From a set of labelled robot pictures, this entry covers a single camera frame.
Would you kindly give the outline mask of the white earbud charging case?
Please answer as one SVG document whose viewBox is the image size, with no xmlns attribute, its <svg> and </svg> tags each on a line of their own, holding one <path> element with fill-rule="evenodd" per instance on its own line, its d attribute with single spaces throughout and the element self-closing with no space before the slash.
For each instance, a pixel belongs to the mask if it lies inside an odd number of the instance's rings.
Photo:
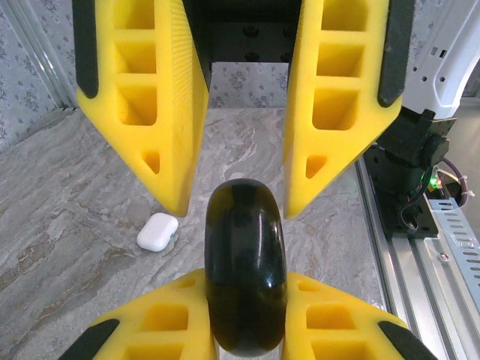
<svg viewBox="0 0 480 360">
<path fill-rule="evenodd" d="M 179 227 L 178 220 L 169 214 L 153 214 L 136 237 L 137 244 L 144 250 L 162 251 Z"/>
</svg>

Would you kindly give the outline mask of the aluminium corner post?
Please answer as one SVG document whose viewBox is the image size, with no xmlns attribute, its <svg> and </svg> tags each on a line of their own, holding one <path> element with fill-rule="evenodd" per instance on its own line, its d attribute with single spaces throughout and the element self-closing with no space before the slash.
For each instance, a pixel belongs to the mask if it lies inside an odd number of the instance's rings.
<svg viewBox="0 0 480 360">
<path fill-rule="evenodd" d="M 77 107 L 75 86 L 71 85 L 29 0 L 0 0 L 0 6 L 55 104 Z"/>
</svg>

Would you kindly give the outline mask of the black round earbud charging case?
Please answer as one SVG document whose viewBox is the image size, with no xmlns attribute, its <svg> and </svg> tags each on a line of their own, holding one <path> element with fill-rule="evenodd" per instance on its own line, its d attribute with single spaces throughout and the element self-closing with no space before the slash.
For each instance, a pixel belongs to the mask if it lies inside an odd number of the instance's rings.
<svg viewBox="0 0 480 360">
<path fill-rule="evenodd" d="M 205 216 L 205 297 L 218 344 L 257 357 L 282 341 L 287 261 L 275 197 L 262 182 L 239 178 L 212 193 Z"/>
</svg>

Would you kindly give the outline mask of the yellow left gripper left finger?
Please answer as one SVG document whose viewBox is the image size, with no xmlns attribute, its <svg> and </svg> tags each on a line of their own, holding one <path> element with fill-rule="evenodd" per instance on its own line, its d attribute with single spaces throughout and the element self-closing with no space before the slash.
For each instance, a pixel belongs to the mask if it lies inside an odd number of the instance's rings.
<svg viewBox="0 0 480 360">
<path fill-rule="evenodd" d="M 197 269 L 100 315 L 58 360 L 215 360 Z"/>
</svg>

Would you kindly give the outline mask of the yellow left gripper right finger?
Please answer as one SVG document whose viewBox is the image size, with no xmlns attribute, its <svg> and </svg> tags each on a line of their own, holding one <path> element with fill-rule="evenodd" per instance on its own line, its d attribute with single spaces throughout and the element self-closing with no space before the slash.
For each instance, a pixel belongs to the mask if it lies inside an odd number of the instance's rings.
<svg viewBox="0 0 480 360">
<path fill-rule="evenodd" d="M 430 360 L 398 317 L 290 272 L 281 360 Z"/>
</svg>

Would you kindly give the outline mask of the aluminium mounting rail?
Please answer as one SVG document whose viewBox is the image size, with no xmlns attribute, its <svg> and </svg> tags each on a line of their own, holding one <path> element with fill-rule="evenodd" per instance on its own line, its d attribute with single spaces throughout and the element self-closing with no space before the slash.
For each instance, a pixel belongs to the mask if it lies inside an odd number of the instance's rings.
<svg viewBox="0 0 480 360">
<path fill-rule="evenodd" d="M 363 160 L 355 165 L 387 311 L 439 360 L 480 360 L 480 311 L 442 230 L 434 238 L 387 237 Z"/>
</svg>

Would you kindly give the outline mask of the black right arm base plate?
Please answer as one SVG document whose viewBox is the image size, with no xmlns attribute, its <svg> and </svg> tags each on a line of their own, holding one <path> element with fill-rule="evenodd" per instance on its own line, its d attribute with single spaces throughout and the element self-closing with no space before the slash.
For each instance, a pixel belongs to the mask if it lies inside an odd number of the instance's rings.
<svg viewBox="0 0 480 360">
<path fill-rule="evenodd" d="M 439 230 L 424 196 L 404 210 L 404 205 L 393 194 L 378 191 L 375 197 L 382 229 L 387 237 L 437 237 Z"/>
</svg>

